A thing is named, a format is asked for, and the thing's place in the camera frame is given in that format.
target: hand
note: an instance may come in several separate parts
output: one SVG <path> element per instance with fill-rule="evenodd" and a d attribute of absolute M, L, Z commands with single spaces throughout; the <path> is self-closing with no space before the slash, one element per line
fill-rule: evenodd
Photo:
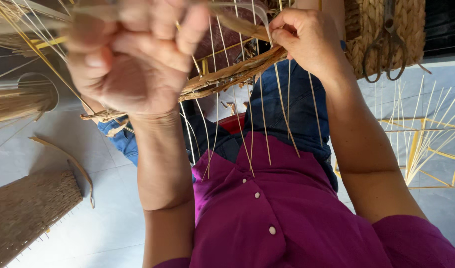
<path fill-rule="evenodd" d="M 287 49 L 287 58 L 320 80 L 351 69 L 329 15 L 312 9 L 284 9 L 269 28 L 276 43 Z"/>
<path fill-rule="evenodd" d="M 189 7 L 177 33 L 187 0 L 127 1 L 118 28 L 75 16 L 68 67 L 81 94 L 132 116 L 164 115 L 177 109 L 191 54 L 209 25 L 208 10 L 204 4 Z"/>

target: left hand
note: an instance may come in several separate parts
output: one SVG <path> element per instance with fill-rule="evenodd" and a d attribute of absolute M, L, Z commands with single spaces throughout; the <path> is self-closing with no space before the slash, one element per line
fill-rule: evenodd
<path fill-rule="evenodd" d="M 121 24 L 76 15 L 70 31 L 69 70 L 81 94 L 130 116 L 160 116 L 177 109 L 209 26 L 205 3 L 123 0 Z"/>

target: purple shirt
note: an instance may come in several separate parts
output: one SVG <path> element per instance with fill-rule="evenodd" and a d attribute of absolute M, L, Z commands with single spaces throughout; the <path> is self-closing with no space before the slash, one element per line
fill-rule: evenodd
<path fill-rule="evenodd" d="M 250 132 L 245 143 L 250 152 Z M 196 229 L 191 259 L 157 267 L 455 267 L 455 248 L 415 216 L 373 225 L 351 213 L 311 153 L 253 133 L 252 167 L 244 147 L 236 164 L 213 154 L 193 167 Z"/>

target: woven basket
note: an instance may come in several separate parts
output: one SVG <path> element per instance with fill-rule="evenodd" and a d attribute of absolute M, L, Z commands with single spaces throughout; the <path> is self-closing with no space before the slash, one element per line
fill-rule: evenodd
<path fill-rule="evenodd" d="M 348 8 L 346 3 L 346 27 L 347 37 L 349 36 L 349 20 L 359 14 L 359 36 L 348 40 L 347 38 L 347 59 L 353 66 L 355 75 L 358 79 L 363 78 L 363 55 L 367 47 L 379 35 L 383 29 L 383 9 L 384 0 L 347 0 L 357 4 L 358 10 Z M 425 0 L 396 0 L 395 8 L 395 28 L 399 37 L 405 42 L 408 55 L 404 59 L 401 49 L 393 57 L 392 70 L 401 67 L 406 60 L 406 66 L 420 63 L 423 57 L 423 47 L 425 44 L 424 23 L 426 13 L 424 11 Z M 366 62 L 367 75 L 375 74 L 377 55 L 372 51 Z M 387 50 L 383 51 L 381 67 L 386 68 Z"/>
<path fill-rule="evenodd" d="M 82 199 L 71 171 L 33 174 L 0 187 L 0 268 Z"/>

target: fingernail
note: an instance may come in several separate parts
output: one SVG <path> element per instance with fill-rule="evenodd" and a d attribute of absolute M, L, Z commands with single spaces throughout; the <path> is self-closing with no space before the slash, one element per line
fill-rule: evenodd
<path fill-rule="evenodd" d="M 105 65 L 104 60 L 102 58 L 102 52 L 92 52 L 85 56 L 85 63 L 90 67 L 103 67 Z"/>

